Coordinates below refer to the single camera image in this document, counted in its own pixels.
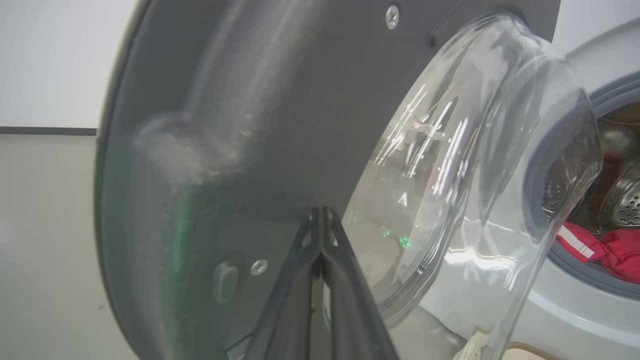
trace gray floor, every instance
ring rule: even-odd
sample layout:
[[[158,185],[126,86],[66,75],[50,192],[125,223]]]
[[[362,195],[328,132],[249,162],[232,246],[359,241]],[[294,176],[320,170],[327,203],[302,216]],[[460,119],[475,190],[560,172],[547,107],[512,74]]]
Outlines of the gray floor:
[[[0,359],[133,360],[93,240],[95,139],[0,135]]]

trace laundry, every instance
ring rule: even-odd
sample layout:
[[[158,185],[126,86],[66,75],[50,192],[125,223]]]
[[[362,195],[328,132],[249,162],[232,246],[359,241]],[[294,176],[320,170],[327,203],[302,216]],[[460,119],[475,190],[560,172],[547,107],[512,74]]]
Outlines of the laundry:
[[[600,261],[613,276],[640,284],[640,230],[616,230],[596,239],[584,228],[565,222],[558,242],[582,263]]]
[[[616,277],[640,284],[640,230],[616,230],[600,242],[607,247],[602,265]]]

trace washing machine door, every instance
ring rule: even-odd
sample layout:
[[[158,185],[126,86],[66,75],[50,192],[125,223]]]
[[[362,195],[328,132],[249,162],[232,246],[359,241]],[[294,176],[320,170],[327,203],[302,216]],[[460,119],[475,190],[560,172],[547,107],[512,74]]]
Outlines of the washing machine door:
[[[142,4],[95,197],[104,284],[135,352],[240,359],[298,225],[331,206],[403,358],[424,356],[403,350],[406,332],[436,358],[465,344],[499,357],[599,166],[588,100],[543,39],[558,5]],[[418,309],[443,341],[403,327]]]

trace door glass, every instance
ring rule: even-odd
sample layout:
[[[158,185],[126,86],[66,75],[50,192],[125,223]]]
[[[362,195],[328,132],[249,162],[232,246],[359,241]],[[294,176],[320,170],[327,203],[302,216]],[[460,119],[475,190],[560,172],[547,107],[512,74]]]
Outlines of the door glass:
[[[343,218],[403,359],[470,349],[498,359],[601,162],[585,91],[516,17],[482,17],[446,43],[392,117]]]

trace white stripe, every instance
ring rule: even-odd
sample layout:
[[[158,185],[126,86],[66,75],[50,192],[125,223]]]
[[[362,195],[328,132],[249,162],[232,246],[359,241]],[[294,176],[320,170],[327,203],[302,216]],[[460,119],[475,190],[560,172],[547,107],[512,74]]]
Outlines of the white stripe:
[[[582,241],[580,241],[569,229],[562,226],[560,231],[558,232],[558,236],[563,238],[567,244],[573,247],[575,250],[578,250],[579,253],[584,255],[587,259],[590,259],[593,256],[594,251],[589,249],[587,245],[585,245]]]

